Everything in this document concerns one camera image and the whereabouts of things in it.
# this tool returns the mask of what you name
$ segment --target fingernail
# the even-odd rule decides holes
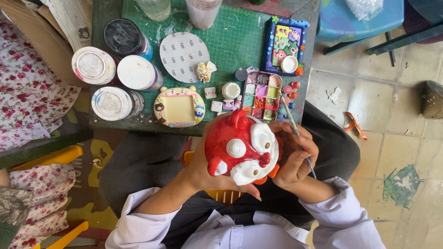
[[[298,160],[305,160],[308,156],[306,156],[306,154],[299,155],[299,157],[297,157],[297,159]]]

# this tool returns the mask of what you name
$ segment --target plastic bag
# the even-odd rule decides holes
[[[383,10],[383,0],[345,0],[352,13],[360,20],[370,20]]]

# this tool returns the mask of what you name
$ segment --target white sleeve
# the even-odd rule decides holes
[[[308,204],[299,200],[319,222],[314,230],[316,249],[386,249],[368,218],[366,209],[354,195],[352,187],[343,179],[333,177],[324,181],[340,193],[324,202]]]
[[[106,248],[125,249],[164,249],[161,241],[169,230],[172,218],[180,210],[168,214],[137,214],[130,212],[148,199],[158,187],[148,188],[130,194],[121,212],[115,229],[106,240]]]

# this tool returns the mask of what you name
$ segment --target green cutting mat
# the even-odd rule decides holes
[[[189,87],[192,84],[181,83],[175,80],[163,67],[160,61],[159,45],[165,33],[171,31],[190,32],[197,35],[206,44],[211,61],[217,65],[218,71],[213,72],[211,81],[206,84],[193,84],[197,92],[205,101],[206,113],[204,121],[211,121],[216,117],[211,112],[211,101],[222,101],[219,89],[227,82],[232,82],[232,75],[239,67],[253,66],[258,69],[261,61],[262,43],[264,39],[264,23],[271,16],[222,5],[215,19],[214,25],[207,30],[190,29],[189,16],[184,0],[171,0],[171,14],[163,22],[150,20],[134,0],[124,0],[122,17],[133,21],[142,30],[154,48],[154,58],[151,62],[163,73],[164,86]],[[243,93],[244,82],[237,82]],[[217,98],[205,99],[204,89],[215,86]],[[140,91],[146,99],[146,109],[143,113],[154,113],[154,100],[160,91]]]

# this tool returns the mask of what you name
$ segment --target table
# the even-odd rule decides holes
[[[297,123],[301,122],[303,114],[304,100],[306,98],[309,73],[311,70],[312,52],[317,30],[317,22],[320,10],[319,0],[267,0],[263,5],[253,5],[247,0],[225,0],[224,4],[249,10],[259,11],[270,15],[291,18],[296,16],[298,20],[309,21],[310,27],[307,32],[306,50],[303,57],[303,75],[294,78],[301,82],[298,89],[298,99],[300,109],[294,116]],[[106,52],[109,49],[103,40],[103,28],[111,19],[121,17],[122,1],[119,0],[94,0],[93,2],[93,40],[92,45]],[[90,94],[102,86],[90,86]],[[131,131],[161,132],[187,136],[202,136],[203,128],[207,122],[200,122],[198,125],[187,128],[170,128],[159,123],[153,114],[143,114],[143,117],[129,117],[118,121],[106,121],[97,117],[92,108],[89,110],[89,124],[92,128],[114,128]]]

